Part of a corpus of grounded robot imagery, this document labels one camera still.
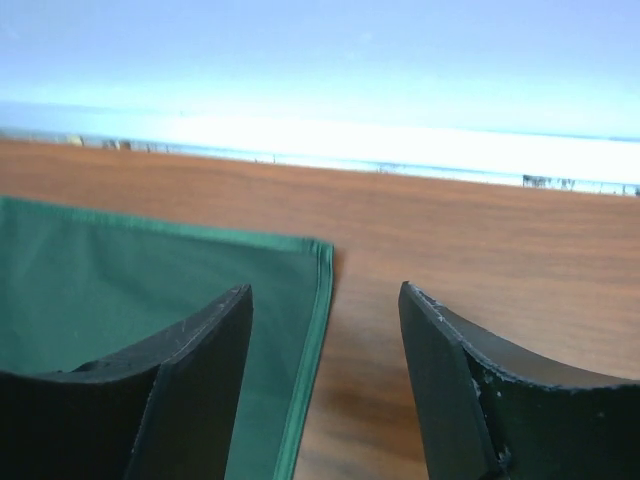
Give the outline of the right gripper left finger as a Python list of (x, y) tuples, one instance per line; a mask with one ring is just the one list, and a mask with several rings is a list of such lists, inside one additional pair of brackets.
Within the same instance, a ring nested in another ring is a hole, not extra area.
[(249, 285), (70, 372), (1, 375), (5, 479), (221, 479), (253, 321)]

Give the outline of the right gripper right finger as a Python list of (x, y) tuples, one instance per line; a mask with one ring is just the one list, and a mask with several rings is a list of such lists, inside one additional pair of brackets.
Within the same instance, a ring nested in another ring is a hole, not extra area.
[(549, 359), (412, 283), (401, 334), (432, 479), (635, 479), (639, 385)]

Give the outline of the dark green cloth napkin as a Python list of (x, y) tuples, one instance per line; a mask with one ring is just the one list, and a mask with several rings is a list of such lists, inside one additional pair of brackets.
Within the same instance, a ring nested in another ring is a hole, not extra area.
[(332, 245), (1, 201), (1, 375), (70, 372), (249, 285), (253, 321), (226, 473), (292, 477), (328, 321)]

